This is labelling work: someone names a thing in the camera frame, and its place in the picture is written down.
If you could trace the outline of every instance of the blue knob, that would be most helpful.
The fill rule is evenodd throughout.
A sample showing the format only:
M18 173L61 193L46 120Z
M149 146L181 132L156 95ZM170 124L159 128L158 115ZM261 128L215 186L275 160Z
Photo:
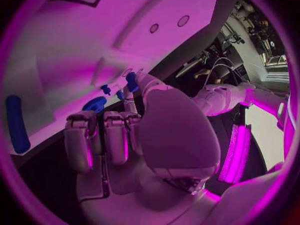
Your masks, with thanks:
M101 87L101 89L103 90L104 94L108 94L109 96L111 95L111 89L109 88L109 86L107 84L103 85Z
M136 92L139 90L139 86L136 83L136 74L132 71L126 76L127 88L130 92Z
M120 99L120 100L124 100L125 99L124 93L121 90L117 91L116 95L117 95L117 98Z
M98 96L90 101L88 101L82 108L83 111L93 110L97 114L104 109L104 105L107 103L107 100L104 96Z

